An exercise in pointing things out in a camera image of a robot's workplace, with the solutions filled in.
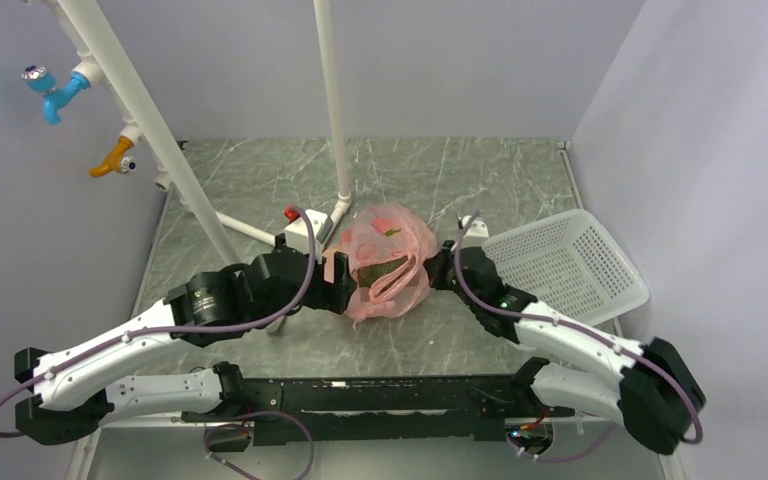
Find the yellow faucet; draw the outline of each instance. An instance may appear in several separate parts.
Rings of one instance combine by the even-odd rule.
[[[129,157],[125,157],[125,152],[130,150],[133,146],[134,142],[128,137],[120,136],[116,146],[113,147],[113,150],[111,150],[106,157],[104,157],[104,161],[101,162],[101,165],[90,169],[90,175],[95,178],[103,177],[110,172],[121,173],[124,175],[135,169],[137,167],[136,163]]]

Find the white plastic basket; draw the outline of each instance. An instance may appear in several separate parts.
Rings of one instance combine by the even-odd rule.
[[[591,326],[649,299],[637,269],[605,227],[584,210],[495,235],[482,248],[505,282]]]

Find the plastic bag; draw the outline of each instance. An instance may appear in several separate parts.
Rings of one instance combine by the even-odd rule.
[[[375,205],[358,213],[340,237],[358,288],[346,315],[398,317],[431,290],[423,262],[437,254],[437,239],[425,222],[397,204]]]

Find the marble surface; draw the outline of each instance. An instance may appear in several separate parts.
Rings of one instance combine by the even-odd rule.
[[[545,138],[348,139],[352,213],[398,202],[426,220],[438,242],[456,233],[456,214],[480,209],[501,233],[575,208],[555,141]],[[319,138],[205,140],[185,154],[222,213],[279,233],[289,203],[330,212],[336,177],[329,142]],[[171,199],[160,225],[141,310],[221,259],[192,214]],[[268,247],[237,232],[231,238],[250,261]],[[249,377],[325,377],[512,373],[528,358],[487,334],[453,294],[432,291],[395,319],[352,320],[304,309],[277,334],[255,331],[239,340],[165,358],[140,374],[186,372],[227,360]]]

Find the faucet handle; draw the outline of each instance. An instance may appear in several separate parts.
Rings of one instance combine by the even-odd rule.
[[[57,90],[57,79],[43,65],[30,65],[22,72],[22,80],[31,90],[40,95],[49,95]]]
[[[119,173],[122,175],[127,175],[129,172],[132,172],[137,169],[137,162],[134,161],[134,157],[130,155],[126,155],[122,157],[122,161],[119,162]]]

